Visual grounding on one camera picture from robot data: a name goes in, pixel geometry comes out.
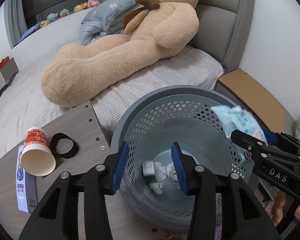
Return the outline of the person's right hand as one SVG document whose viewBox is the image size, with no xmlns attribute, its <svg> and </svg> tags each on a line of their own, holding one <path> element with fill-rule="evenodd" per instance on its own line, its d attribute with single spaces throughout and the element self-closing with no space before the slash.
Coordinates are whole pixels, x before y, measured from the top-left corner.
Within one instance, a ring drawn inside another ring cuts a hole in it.
<svg viewBox="0 0 300 240">
<path fill-rule="evenodd" d="M 284 192 L 280 191 L 279 194 L 276 196 L 273 207 L 271 209 L 271 213 L 273 215 L 271 221 L 274 224 L 274 226 L 277 226 L 279 222 L 281 222 L 281 220 L 283 219 L 283 208 L 286 202 L 287 195 Z M 300 222 L 300 205 L 296 209 L 294 216 L 296 220 Z"/>
</svg>

